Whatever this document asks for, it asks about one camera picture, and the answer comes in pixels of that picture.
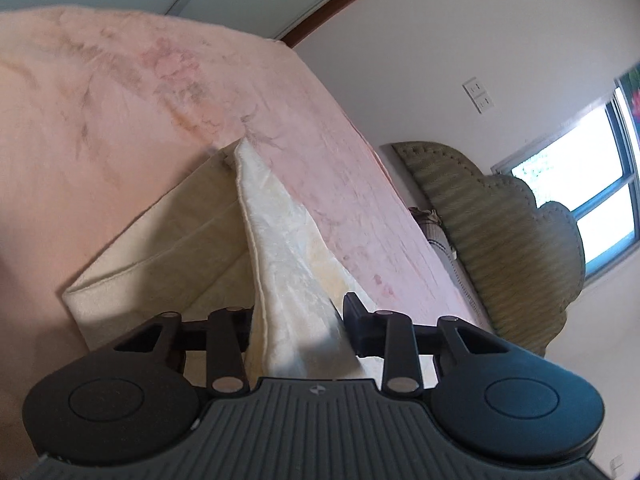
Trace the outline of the cream white pants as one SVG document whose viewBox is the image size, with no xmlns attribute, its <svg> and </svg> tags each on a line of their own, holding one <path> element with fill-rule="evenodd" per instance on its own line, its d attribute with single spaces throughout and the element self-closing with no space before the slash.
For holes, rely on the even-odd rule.
<svg viewBox="0 0 640 480">
<path fill-rule="evenodd" d="M 428 322 L 447 289 L 376 162 L 274 162 L 241 141 L 142 214 L 63 299 L 90 349 L 164 311 L 195 321 L 237 307 L 253 318 L 250 379 L 379 378 L 381 360 L 350 348 L 344 296 Z"/>
</svg>

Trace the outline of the striped pillow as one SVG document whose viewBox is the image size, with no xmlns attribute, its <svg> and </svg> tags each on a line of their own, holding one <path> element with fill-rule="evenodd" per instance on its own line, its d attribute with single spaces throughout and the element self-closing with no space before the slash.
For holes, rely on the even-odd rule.
<svg viewBox="0 0 640 480">
<path fill-rule="evenodd" d="M 413 220 L 418 224 L 431 248 L 436 252 L 437 257 L 447 271 L 450 280 L 457 287 L 465 304 L 473 312 L 474 324 L 483 330 L 493 332 L 489 316 L 485 307 L 480 301 L 480 297 L 464 270 L 457 251 L 448 240 L 442 228 L 442 222 L 435 209 L 423 210 L 416 207 L 409 209 Z"/>
</svg>

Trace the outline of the olive green padded headboard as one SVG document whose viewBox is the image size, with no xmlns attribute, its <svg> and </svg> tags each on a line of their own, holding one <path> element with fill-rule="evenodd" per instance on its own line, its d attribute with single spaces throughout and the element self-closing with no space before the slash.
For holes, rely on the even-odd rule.
<svg viewBox="0 0 640 480">
<path fill-rule="evenodd" d="M 501 338 L 544 356 L 582 292 L 586 257 L 577 222 L 560 203 L 537 205 L 521 179 L 483 174 L 435 142 L 393 146 L 448 240 Z"/>
</svg>

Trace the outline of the pink bed blanket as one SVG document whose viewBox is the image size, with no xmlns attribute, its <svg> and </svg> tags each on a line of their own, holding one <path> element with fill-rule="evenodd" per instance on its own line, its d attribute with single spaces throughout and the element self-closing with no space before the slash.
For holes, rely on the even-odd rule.
<svg viewBox="0 0 640 480">
<path fill-rule="evenodd" d="M 280 42 L 140 12 L 2 14 L 3 478 L 35 458 L 22 422 L 28 390 L 90 350 L 66 289 L 142 214 L 241 141 L 274 162 L 373 160 L 397 193 L 330 92 Z M 431 321 L 415 321 L 450 314 L 474 324 L 434 255 L 446 301 Z"/>
</svg>

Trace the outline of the window with blue frame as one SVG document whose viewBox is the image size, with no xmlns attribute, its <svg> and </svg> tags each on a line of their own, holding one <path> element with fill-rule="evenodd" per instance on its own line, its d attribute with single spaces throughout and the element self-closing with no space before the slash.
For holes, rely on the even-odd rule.
<svg viewBox="0 0 640 480">
<path fill-rule="evenodd" d="M 615 81 L 562 132 L 493 166 L 523 180 L 541 206 L 558 202 L 577 222 L 587 278 L 639 247 L 639 67 Z"/>
</svg>

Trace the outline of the white wall switch plate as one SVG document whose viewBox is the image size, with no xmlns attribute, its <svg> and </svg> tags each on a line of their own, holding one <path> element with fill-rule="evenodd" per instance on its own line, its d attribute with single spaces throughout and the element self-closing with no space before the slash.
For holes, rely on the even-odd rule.
<svg viewBox="0 0 640 480">
<path fill-rule="evenodd" d="M 485 114 L 495 106 L 494 101 L 491 99 L 488 91 L 484 87 L 484 84 L 482 84 L 476 77 L 465 81 L 462 84 L 462 87 L 480 114 Z"/>
</svg>

